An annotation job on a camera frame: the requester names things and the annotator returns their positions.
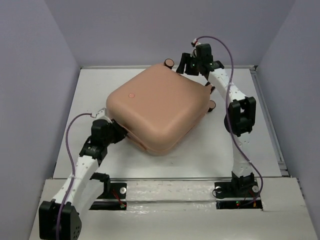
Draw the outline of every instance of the cable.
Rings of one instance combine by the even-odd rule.
[[[112,194],[113,196],[118,200],[119,204],[120,204],[120,208],[125,208],[126,206],[124,205],[124,203],[121,201],[120,197],[118,196],[116,190],[112,189]]]
[[[232,127],[231,127],[231,121],[230,121],[230,116],[229,116],[229,112],[228,112],[228,107],[229,107],[229,92],[230,92],[230,87],[231,87],[232,78],[234,76],[234,69],[235,69],[234,59],[233,59],[232,54],[231,54],[229,48],[227,47],[227,45],[223,41],[221,41],[220,39],[218,39],[218,38],[216,38],[214,36],[200,36],[200,37],[196,38],[196,42],[199,39],[205,39],[205,38],[214,39],[214,40],[218,41],[219,43],[221,43],[224,46],[224,48],[227,50],[227,52],[228,52],[228,54],[230,56],[230,60],[231,60],[231,75],[230,75],[229,84],[228,84],[228,87],[227,87],[227,90],[226,90],[225,112],[226,112],[226,121],[227,121],[229,129],[231,130]],[[264,187],[264,180],[263,180],[263,177],[262,177],[261,173],[255,167],[255,165],[250,161],[250,159],[246,156],[246,154],[238,146],[238,144],[236,142],[236,139],[235,139],[235,136],[232,133],[230,133],[230,135],[231,135],[231,138],[232,138],[232,141],[233,141],[235,147],[239,150],[239,152],[244,157],[244,159],[251,165],[251,167],[256,171],[256,173],[259,175],[259,177],[261,179],[261,187],[260,187],[259,191],[257,192],[256,197],[254,197],[252,201],[242,205],[242,206],[246,206],[246,205],[254,203],[257,200],[257,198],[260,196],[260,194],[262,192],[262,189]]]
[[[215,191],[216,191],[216,189],[213,189],[213,190],[212,190],[212,196],[214,196],[215,199],[219,199],[219,198],[217,198],[216,195],[214,195],[214,192],[215,192]]]
[[[248,193],[246,193],[246,194],[244,195],[244,199],[242,200],[243,202],[245,202],[245,200],[247,199],[247,195],[248,195]]]
[[[253,197],[253,199],[255,198],[254,193],[250,190],[249,193],[251,194],[251,196]],[[253,207],[255,208],[257,206],[256,201],[253,202]]]
[[[70,159],[70,162],[71,162],[72,176],[73,177],[71,177],[69,187],[66,190],[65,195],[64,195],[64,197],[62,199],[62,202],[61,202],[61,205],[60,205],[60,208],[59,208],[59,212],[58,212],[58,216],[57,216],[57,219],[56,219],[56,229],[55,229],[55,238],[56,238],[56,240],[59,240],[61,212],[62,212],[62,209],[63,209],[65,203],[66,203],[67,197],[68,197],[68,195],[69,195],[69,193],[71,191],[72,185],[74,183],[74,180],[75,180],[74,176],[76,175],[75,163],[74,163],[74,160],[73,160],[73,158],[71,156],[71,152],[70,152],[70,148],[69,148],[69,131],[70,131],[70,128],[71,128],[72,124],[75,122],[75,120],[77,120],[81,116],[87,116],[87,115],[91,116],[92,114],[91,113],[82,113],[82,114],[79,114],[78,116],[76,116],[74,119],[72,119],[72,121],[68,125],[68,127],[66,129],[66,132],[65,132],[65,146],[66,146],[66,151],[68,153],[68,156],[69,156],[69,159]]]

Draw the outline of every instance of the black slot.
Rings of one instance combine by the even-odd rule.
[[[89,210],[107,210],[107,211],[119,211],[127,210],[127,203],[122,202],[123,206],[121,207],[118,201],[95,201]]]
[[[252,200],[238,200],[238,201],[216,201],[216,209],[263,209],[261,200],[256,200],[255,203]]]

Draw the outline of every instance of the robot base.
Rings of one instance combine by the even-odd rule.
[[[217,199],[251,198],[257,196],[259,187],[253,173],[245,177],[232,173],[231,181],[215,182],[213,191]]]

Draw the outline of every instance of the white panel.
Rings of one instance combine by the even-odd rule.
[[[127,194],[138,189],[132,182]],[[168,190],[168,182],[162,182],[163,191]],[[190,191],[190,195],[205,195],[206,188],[213,182],[199,181],[190,182],[170,182],[176,190],[184,188],[184,184],[193,190],[203,189],[203,193],[195,190]],[[62,186],[63,180],[47,180],[41,200],[50,200]],[[157,182],[141,183],[154,191],[153,184]],[[225,240],[316,240],[308,211],[303,206],[295,206],[296,198],[301,197],[296,179],[274,178],[265,179],[265,190],[262,200],[269,204],[271,197],[276,202],[286,202],[287,209],[271,211],[261,211],[259,209],[235,209],[217,210],[214,202],[177,202],[177,203],[141,203],[128,202],[126,211],[89,211],[82,218],[82,231],[79,240],[162,240],[162,239],[225,239]],[[281,194],[284,188],[289,189],[287,194]],[[155,193],[154,201],[161,200],[162,197]],[[39,220],[35,217],[30,240],[39,240]]]
[[[126,200],[212,202],[214,188],[214,181],[128,181]]]
[[[108,95],[142,69],[82,69],[76,87],[70,122],[83,112],[96,112],[106,105]],[[188,76],[206,83],[202,76]],[[247,96],[257,99],[256,123],[250,140],[250,159],[263,176],[281,176],[277,156],[270,139],[257,93],[248,69],[236,69],[234,83]],[[165,156],[142,153],[127,140],[108,147],[108,155],[99,172],[111,178],[209,178],[231,177],[233,167],[232,140],[224,126],[225,100],[218,91],[211,98],[216,108],[190,131],[183,141]],[[90,135],[92,118],[79,118],[71,127],[69,145],[73,159],[77,159],[85,140]],[[62,142],[55,178],[67,178],[71,171],[65,141]]]

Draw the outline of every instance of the black mounting bracket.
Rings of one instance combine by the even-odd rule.
[[[249,176],[237,177],[232,172],[231,181],[220,181],[214,183],[214,196],[217,199],[226,199],[226,198],[245,198],[257,195],[257,191],[253,190],[253,187],[256,186],[258,189],[258,183],[255,181],[255,176],[251,173]]]
[[[110,176],[108,174],[105,173],[100,173],[100,172],[95,172],[94,174],[92,174],[91,179],[94,180],[99,180],[100,182],[103,183],[103,194],[108,194],[110,192],[110,188],[111,188],[111,182],[110,182]]]
[[[120,199],[126,199],[127,196],[127,183],[126,182],[111,182],[110,183],[110,189],[108,192],[103,192],[97,199],[108,199],[113,200],[116,199],[116,197],[113,194],[113,191],[118,195]]]
[[[208,43],[195,46],[194,56],[190,53],[182,53],[181,61],[176,69],[178,74],[187,74],[198,76],[199,73],[203,76],[208,75],[216,69],[224,69],[224,65],[220,61],[214,61],[211,53],[211,46]]]

